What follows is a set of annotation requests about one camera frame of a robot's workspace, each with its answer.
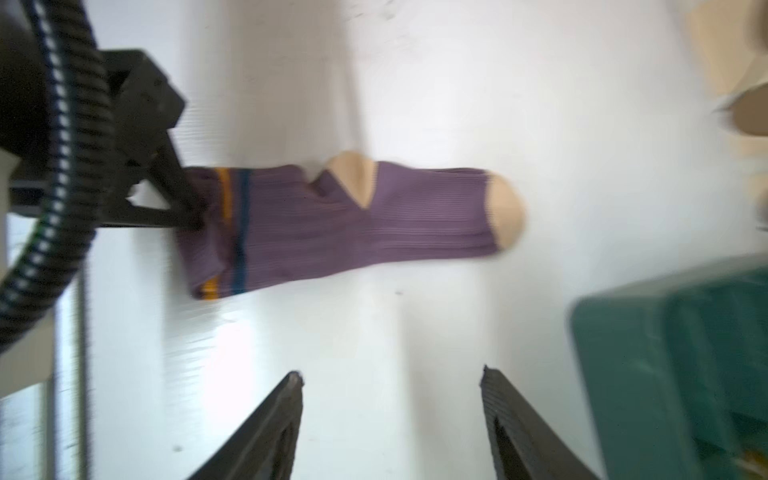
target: teal container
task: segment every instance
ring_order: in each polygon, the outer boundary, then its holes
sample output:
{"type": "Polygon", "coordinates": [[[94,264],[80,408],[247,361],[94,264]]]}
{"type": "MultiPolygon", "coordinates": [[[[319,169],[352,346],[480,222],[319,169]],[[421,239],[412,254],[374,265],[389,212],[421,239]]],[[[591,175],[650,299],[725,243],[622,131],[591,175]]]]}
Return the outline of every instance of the teal container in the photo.
{"type": "Polygon", "coordinates": [[[768,257],[590,296],[571,328],[609,478],[768,478],[768,257]]]}

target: white table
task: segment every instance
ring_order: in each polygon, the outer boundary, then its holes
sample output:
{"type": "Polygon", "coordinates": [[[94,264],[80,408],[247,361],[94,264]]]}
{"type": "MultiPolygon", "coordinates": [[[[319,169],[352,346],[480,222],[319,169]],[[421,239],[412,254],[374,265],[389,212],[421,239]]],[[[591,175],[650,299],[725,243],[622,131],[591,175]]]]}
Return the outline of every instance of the white table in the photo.
{"type": "Polygon", "coordinates": [[[91,0],[187,98],[188,165],[359,148],[480,167],[525,198],[519,245],[201,303],[170,232],[91,255],[94,478],[185,478],[291,369],[294,478],[494,478],[478,387],[500,368],[602,473],[574,299],[760,248],[740,175],[664,0],[91,0]]]}

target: ribbed sock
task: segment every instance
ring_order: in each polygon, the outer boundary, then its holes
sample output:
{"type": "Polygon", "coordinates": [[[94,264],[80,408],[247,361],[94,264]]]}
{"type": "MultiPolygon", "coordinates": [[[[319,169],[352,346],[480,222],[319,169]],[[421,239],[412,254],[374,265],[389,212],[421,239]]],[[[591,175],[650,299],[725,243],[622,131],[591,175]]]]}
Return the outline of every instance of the ribbed sock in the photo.
{"type": "Polygon", "coordinates": [[[510,247],[525,213],[483,170],[416,170],[345,152],[301,168],[187,169],[204,227],[177,231],[187,282],[213,300],[374,263],[481,257],[510,247]]]}

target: orange stripe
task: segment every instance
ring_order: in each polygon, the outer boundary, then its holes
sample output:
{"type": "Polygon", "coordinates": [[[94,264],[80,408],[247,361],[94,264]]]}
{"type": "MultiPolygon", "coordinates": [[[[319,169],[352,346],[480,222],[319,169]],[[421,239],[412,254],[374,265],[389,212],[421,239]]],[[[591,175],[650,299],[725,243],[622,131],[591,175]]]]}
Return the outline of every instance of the orange stripe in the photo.
{"type": "MultiPolygon", "coordinates": [[[[216,168],[221,183],[221,214],[224,217],[224,223],[232,227],[232,188],[230,183],[230,169],[216,168]]],[[[203,284],[203,300],[215,300],[219,298],[219,276],[209,279],[203,284]]]]}

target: black bracket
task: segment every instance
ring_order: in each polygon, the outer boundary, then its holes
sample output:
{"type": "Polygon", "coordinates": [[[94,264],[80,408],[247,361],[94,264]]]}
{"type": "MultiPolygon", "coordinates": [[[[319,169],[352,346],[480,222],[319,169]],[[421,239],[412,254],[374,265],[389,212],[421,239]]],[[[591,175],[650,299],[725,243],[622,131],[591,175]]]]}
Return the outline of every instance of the black bracket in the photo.
{"type": "MultiPolygon", "coordinates": [[[[205,204],[184,174],[168,134],[184,111],[184,99],[142,51],[102,54],[114,109],[116,148],[101,225],[198,228],[205,204]],[[142,180],[148,180],[167,201],[167,209],[139,207],[128,200],[142,180]]],[[[12,212],[26,217],[40,214],[40,199],[48,185],[44,159],[43,155],[25,156],[11,175],[12,212]]]]}

